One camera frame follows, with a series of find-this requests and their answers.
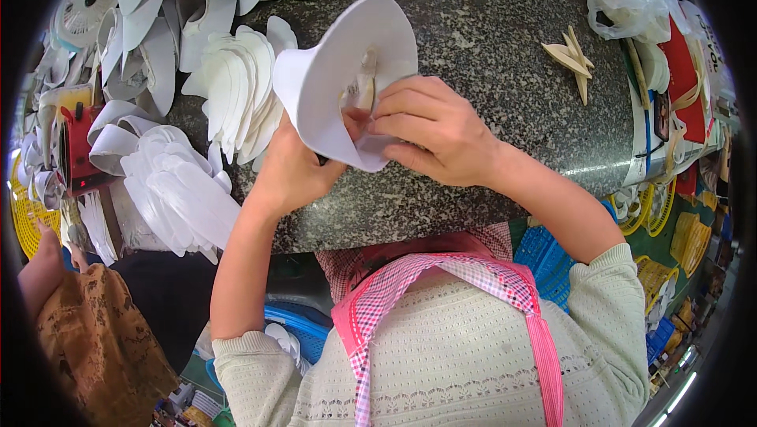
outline person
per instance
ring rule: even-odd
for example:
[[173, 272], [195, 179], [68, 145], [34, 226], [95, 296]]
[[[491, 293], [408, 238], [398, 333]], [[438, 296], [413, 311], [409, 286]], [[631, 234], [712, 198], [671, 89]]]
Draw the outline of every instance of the person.
[[70, 271], [58, 236], [37, 227], [39, 247], [18, 283], [54, 377], [93, 425], [149, 425], [210, 317], [215, 265], [135, 252], [107, 268], [72, 245], [81, 272]]
[[[512, 198], [579, 261], [570, 270], [569, 315], [539, 299], [528, 269], [509, 261], [506, 230], [498, 242], [472, 232], [360, 252], [360, 274], [354, 259], [341, 260], [336, 274], [340, 260], [331, 258], [335, 327], [301, 377], [261, 331], [271, 242], [279, 218], [326, 195], [345, 166], [319, 166], [284, 116], [213, 286], [216, 374], [236, 424], [634, 422], [649, 394], [644, 294], [607, 210], [497, 140], [436, 77], [399, 80], [378, 98], [367, 131], [404, 141], [385, 148], [386, 157], [444, 185]], [[372, 271], [368, 261], [383, 266]]]

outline plastic bag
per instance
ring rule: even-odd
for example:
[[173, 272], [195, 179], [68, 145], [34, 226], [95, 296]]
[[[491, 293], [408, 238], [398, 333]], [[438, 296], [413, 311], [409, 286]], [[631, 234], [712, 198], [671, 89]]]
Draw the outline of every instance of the plastic bag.
[[[668, 13], [682, 34], [690, 32], [677, 0], [587, 0], [589, 26], [604, 39], [633, 37], [642, 43], [666, 43], [670, 40]], [[603, 11], [614, 26], [597, 21]]]

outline speckled granite surface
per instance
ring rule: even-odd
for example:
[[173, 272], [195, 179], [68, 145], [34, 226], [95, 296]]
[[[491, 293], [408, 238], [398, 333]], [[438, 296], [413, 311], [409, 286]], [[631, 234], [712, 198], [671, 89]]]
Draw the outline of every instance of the speckled granite surface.
[[[235, 18], [232, 30], [246, 24], [265, 32], [267, 18], [278, 15], [290, 23], [300, 47], [310, 48], [354, 1], [264, 2]], [[415, 31], [420, 72], [440, 76], [468, 98], [497, 137], [594, 195], [621, 185], [633, 136], [625, 69], [617, 42], [606, 42], [589, 29], [586, 0], [396, 1]], [[573, 74], [539, 44], [561, 43], [569, 24], [597, 66], [587, 107], [581, 105]], [[201, 103], [177, 95], [167, 118], [204, 153], [207, 120]], [[232, 195], [240, 202], [254, 181], [250, 166], [228, 169]], [[444, 187], [396, 163], [376, 174], [349, 169], [329, 195], [282, 219], [273, 251], [353, 248], [523, 214], [514, 202], [488, 189]]]

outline woman's left hand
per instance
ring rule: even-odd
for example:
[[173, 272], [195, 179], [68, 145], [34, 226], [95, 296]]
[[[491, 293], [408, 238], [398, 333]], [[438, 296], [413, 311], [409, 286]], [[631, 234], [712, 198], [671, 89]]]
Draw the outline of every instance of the woman's left hand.
[[247, 200], [278, 219], [328, 194], [346, 168], [335, 160], [319, 165], [318, 157], [302, 142], [285, 110]]

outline woman's right hand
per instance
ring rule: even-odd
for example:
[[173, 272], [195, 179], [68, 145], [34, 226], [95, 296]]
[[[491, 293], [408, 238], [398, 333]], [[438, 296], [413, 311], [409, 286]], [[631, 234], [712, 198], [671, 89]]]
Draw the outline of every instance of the woman's right hand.
[[503, 154], [516, 151], [495, 138], [470, 102], [438, 77], [396, 81], [378, 98], [368, 131], [414, 143], [389, 145], [384, 156], [442, 184], [492, 187], [503, 173]]

